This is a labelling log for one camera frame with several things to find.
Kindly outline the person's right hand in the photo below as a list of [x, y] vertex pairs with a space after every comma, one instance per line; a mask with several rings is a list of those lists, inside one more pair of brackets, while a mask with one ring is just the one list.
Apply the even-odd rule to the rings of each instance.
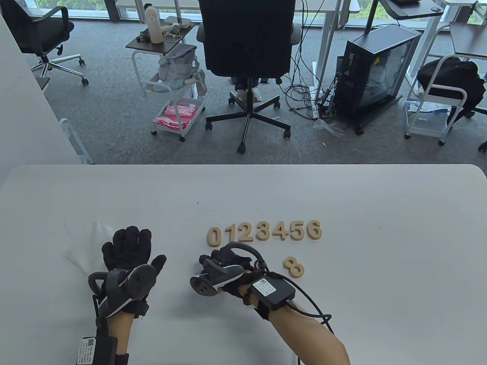
[[243, 299], [239, 287], [262, 278], [267, 268], [262, 255], [255, 248], [238, 242], [214, 249], [211, 254], [202, 254], [198, 262], [202, 265], [202, 271], [190, 278], [190, 285], [204, 297], [214, 297], [221, 290]]

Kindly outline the person's left hand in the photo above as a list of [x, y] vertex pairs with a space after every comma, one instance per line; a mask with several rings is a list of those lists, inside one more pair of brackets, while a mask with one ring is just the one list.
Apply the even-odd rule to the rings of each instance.
[[136, 226], [115, 232], [102, 246], [107, 270], [88, 276], [98, 318], [108, 319], [119, 312], [135, 318], [148, 311], [147, 297], [167, 261], [164, 254], [151, 259], [152, 234]]

